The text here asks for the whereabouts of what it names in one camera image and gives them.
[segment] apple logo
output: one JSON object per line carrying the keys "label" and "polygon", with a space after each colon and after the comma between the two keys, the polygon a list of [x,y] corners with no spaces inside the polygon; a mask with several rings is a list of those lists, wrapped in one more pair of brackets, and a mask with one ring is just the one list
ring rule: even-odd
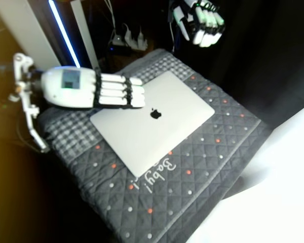
{"label": "apple logo", "polygon": [[154,119],[158,119],[159,117],[162,116],[162,114],[159,113],[158,110],[154,110],[154,109],[152,108],[151,116],[152,116]]}

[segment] checkered fabric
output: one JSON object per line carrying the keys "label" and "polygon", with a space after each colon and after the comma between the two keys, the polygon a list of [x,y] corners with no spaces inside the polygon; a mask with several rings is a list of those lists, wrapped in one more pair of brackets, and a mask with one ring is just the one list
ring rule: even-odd
{"label": "checkered fabric", "polygon": [[257,117],[171,54],[159,52],[148,61],[132,75],[148,82],[171,70],[215,115],[144,176],[134,178],[94,129],[89,118],[98,110],[54,114],[44,131],[83,199],[121,242],[185,242],[269,133]]}

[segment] gingham pattern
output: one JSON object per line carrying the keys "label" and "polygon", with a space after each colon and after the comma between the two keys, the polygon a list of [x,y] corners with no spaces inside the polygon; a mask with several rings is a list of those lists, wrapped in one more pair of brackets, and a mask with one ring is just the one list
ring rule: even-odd
{"label": "gingham pattern", "polygon": [[[147,82],[178,62],[161,53],[149,67],[133,75]],[[153,185],[144,176],[136,180],[93,129],[89,118],[96,110],[66,112],[45,129],[55,151],[76,177],[83,199],[121,242],[185,242],[247,165],[260,146],[257,141],[264,140],[265,125],[257,117],[188,69],[180,69],[179,75],[215,109],[215,115],[163,158],[169,159],[175,170],[151,169],[150,175],[158,172],[164,178]]]}

